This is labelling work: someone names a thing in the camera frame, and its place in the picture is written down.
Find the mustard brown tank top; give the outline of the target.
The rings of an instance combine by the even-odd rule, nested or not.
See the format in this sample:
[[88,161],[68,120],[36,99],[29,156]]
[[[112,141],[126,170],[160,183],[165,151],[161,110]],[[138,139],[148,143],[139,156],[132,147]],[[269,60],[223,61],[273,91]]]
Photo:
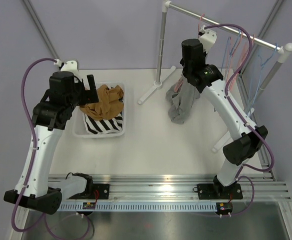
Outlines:
[[99,101],[79,106],[81,112],[95,121],[111,120],[124,108],[124,91],[119,85],[109,88],[103,84],[97,89]]

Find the black white striped tank top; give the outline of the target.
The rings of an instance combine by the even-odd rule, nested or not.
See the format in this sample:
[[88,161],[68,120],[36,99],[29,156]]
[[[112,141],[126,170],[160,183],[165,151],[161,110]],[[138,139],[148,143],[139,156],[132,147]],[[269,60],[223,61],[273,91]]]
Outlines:
[[123,130],[123,117],[121,114],[110,120],[94,120],[90,116],[83,114],[83,122],[86,132],[93,135],[119,134]]

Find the grey tank top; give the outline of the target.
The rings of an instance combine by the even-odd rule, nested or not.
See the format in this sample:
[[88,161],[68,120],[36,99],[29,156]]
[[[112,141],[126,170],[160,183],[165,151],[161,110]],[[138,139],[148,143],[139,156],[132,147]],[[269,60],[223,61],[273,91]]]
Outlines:
[[196,99],[200,98],[200,93],[184,76],[183,85],[178,93],[174,93],[173,84],[166,92],[165,99],[169,102],[170,108],[168,110],[168,116],[170,120],[175,124],[184,124],[189,118],[193,103]]

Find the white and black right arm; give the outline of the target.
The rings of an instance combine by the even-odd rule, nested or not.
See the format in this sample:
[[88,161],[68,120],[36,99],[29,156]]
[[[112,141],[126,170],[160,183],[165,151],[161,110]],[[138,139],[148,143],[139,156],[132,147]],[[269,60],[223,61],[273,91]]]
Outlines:
[[205,97],[219,113],[228,128],[232,142],[222,149],[225,156],[220,172],[212,183],[197,185],[201,200],[227,200],[243,198],[238,176],[244,165],[261,148],[268,134],[265,126],[258,127],[240,108],[230,92],[219,69],[206,64],[203,44],[195,38],[181,43],[182,76]]

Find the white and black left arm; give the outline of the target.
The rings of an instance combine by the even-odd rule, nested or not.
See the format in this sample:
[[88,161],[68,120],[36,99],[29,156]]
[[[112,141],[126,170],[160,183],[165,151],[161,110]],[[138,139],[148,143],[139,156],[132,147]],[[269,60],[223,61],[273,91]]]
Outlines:
[[75,173],[53,187],[48,186],[49,172],[59,139],[77,106],[98,102],[94,76],[87,76],[89,90],[70,71],[53,73],[49,89],[33,109],[35,130],[26,164],[14,189],[5,192],[4,201],[16,206],[52,215],[63,200],[96,196],[93,178]]

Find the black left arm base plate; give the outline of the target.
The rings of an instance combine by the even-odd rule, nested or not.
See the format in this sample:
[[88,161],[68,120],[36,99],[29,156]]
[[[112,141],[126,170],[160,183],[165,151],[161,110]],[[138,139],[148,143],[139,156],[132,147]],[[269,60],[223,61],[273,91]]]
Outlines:
[[90,183],[87,186],[87,190],[84,199],[95,200],[108,200],[110,193],[110,185],[108,183]]

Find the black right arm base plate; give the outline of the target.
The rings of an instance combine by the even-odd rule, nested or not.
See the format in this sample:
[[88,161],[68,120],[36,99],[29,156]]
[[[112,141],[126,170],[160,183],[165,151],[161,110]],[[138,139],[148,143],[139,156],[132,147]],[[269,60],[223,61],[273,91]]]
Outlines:
[[242,200],[241,186],[234,183],[230,186],[222,186],[214,183],[199,183],[193,188],[200,200]]

